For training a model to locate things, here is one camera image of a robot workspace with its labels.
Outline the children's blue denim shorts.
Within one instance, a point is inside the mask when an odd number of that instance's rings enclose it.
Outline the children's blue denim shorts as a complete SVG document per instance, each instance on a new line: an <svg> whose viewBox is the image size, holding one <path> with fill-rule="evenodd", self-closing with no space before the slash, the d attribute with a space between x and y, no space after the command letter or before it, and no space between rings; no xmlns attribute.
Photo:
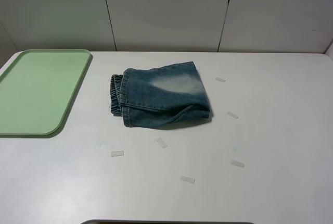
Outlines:
<svg viewBox="0 0 333 224"><path fill-rule="evenodd" d="M210 117L210 104L194 62L140 70L110 79L110 111L129 128L162 128Z"/></svg>

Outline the green plastic tray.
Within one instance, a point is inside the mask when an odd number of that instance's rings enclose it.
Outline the green plastic tray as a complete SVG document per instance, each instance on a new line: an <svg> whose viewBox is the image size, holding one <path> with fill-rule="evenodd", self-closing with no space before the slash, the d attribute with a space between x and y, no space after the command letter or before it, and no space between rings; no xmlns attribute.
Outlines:
<svg viewBox="0 0 333 224"><path fill-rule="evenodd" d="M21 52L1 74L1 136L57 131L91 59L85 49Z"/></svg>

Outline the clear tape strip on table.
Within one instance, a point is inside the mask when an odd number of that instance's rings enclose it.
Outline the clear tape strip on table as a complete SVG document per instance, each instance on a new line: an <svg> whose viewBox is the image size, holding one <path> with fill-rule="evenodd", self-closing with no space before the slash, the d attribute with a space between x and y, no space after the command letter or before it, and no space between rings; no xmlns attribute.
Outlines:
<svg viewBox="0 0 333 224"><path fill-rule="evenodd" d="M228 111L227 114L228 114L229 116L234 117L235 119L238 119L238 118L239 118L237 115L231 113L230 111Z"/></svg>

